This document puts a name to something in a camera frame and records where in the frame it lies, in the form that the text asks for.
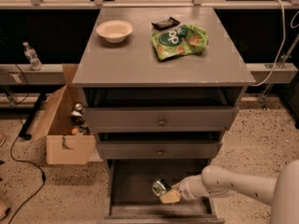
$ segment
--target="speckled floor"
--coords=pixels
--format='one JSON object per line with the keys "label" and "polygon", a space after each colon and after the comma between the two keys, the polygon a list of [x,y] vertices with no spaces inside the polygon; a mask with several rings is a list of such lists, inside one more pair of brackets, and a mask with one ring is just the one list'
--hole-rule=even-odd
{"label": "speckled floor", "polygon": [[[240,112],[212,164],[230,171],[277,177],[289,162],[299,159],[299,131],[289,111],[274,96],[266,100],[263,111],[256,99],[241,101]],[[38,117],[33,127],[38,124]],[[40,172],[28,163],[15,162],[10,149],[21,129],[18,117],[0,115],[0,130],[7,141],[0,147],[0,197],[11,204],[9,215],[0,221],[8,224],[16,209],[41,185]],[[107,190],[107,173],[102,162],[88,165],[47,165],[46,140],[30,143],[17,139],[13,148],[16,159],[33,161],[46,174],[46,183],[14,217],[14,223],[101,223]],[[228,224],[266,224],[270,208],[241,194],[215,199],[218,217]]]}

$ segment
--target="white bowl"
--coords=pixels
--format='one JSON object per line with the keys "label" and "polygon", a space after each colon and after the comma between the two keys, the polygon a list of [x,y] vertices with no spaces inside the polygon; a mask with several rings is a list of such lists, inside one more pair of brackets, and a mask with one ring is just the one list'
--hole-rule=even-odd
{"label": "white bowl", "polygon": [[96,28],[96,33],[108,42],[120,43],[133,31],[133,26],[127,21],[106,21]]}

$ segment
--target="brown cardboard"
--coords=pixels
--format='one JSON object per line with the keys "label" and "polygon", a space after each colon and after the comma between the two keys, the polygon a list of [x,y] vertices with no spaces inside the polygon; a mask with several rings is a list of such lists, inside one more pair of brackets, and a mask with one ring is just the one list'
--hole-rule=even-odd
{"label": "brown cardboard", "polygon": [[35,141],[47,136],[48,164],[85,164],[95,150],[93,135],[69,135],[74,127],[71,119],[73,108],[67,86],[54,92],[48,100],[31,139]]}
{"label": "brown cardboard", "polygon": [[31,140],[35,141],[48,134],[70,134],[74,126],[70,118],[73,106],[73,100],[66,86],[55,91],[48,100],[44,114]]}
{"label": "brown cardboard", "polygon": [[47,164],[86,164],[94,148],[93,135],[48,135]]}
{"label": "brown cardboard", "polygon": [[77,72],[78,64],[77,63],[64,63],[63,70],[64,70],[64,77],[66,80],[66,85],[68,91],[74,101],[74,103],[82,103],[80,95],[78,93],[78,88],[74,87],[72,84],[73,78]]}

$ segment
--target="snack bag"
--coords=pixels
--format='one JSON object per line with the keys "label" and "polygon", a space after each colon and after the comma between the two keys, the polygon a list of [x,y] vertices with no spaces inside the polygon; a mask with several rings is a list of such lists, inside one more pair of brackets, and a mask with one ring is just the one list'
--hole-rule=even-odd
{"label": "snack bag", "polygon": [[160,60],[177,55],[199,53],[208,43],[206,31],[198,26],[185,24],[163,34],[151,36]]}

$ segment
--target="drawer handle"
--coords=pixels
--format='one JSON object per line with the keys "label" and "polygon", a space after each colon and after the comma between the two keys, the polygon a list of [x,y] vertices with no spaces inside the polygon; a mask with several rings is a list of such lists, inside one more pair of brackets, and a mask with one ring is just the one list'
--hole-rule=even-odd
{"label": "drawer handle", "polygon": [[158,150],[158,156],[163,156],[163,151],[161,149]]}
{"label": "drawer handle", "polygon": [[158,123],[159,123],[160,126],[166,125],[166,121],[163,118],[160,118]]}

